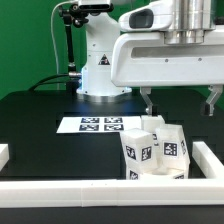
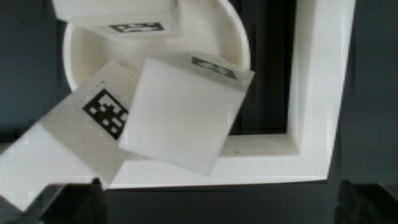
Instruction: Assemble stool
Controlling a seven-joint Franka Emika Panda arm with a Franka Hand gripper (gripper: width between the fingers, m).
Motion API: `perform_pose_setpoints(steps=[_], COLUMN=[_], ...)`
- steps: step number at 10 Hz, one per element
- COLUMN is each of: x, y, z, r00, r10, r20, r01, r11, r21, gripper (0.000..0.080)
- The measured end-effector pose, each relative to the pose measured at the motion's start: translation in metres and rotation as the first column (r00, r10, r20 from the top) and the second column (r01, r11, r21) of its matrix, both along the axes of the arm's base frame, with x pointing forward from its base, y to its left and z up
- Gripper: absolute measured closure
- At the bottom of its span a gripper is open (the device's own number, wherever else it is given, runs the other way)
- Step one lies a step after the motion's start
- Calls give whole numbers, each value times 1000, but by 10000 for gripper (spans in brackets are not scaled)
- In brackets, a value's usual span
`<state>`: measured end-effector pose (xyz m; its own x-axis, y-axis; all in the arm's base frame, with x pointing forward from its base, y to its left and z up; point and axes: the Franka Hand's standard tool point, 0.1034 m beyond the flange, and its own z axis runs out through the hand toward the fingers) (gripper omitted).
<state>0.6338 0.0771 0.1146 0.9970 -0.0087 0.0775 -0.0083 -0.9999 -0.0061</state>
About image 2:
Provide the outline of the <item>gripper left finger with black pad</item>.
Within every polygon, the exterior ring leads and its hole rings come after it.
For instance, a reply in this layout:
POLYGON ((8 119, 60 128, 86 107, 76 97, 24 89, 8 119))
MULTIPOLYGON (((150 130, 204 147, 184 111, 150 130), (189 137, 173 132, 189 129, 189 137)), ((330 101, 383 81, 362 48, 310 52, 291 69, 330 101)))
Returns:
POLYGON ((108 224, 99 179, 88 183, 49 184, 24 211, 0 196, 0 224, 108 224))

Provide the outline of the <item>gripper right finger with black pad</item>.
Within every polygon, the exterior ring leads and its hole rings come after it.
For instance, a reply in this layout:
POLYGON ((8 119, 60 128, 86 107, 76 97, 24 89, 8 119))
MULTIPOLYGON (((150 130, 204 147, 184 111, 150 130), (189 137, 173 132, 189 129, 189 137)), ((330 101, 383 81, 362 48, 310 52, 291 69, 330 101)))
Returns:
POLYGON ((398 200, 378 184, 340 181, 333 224, 398 224, 398 200))

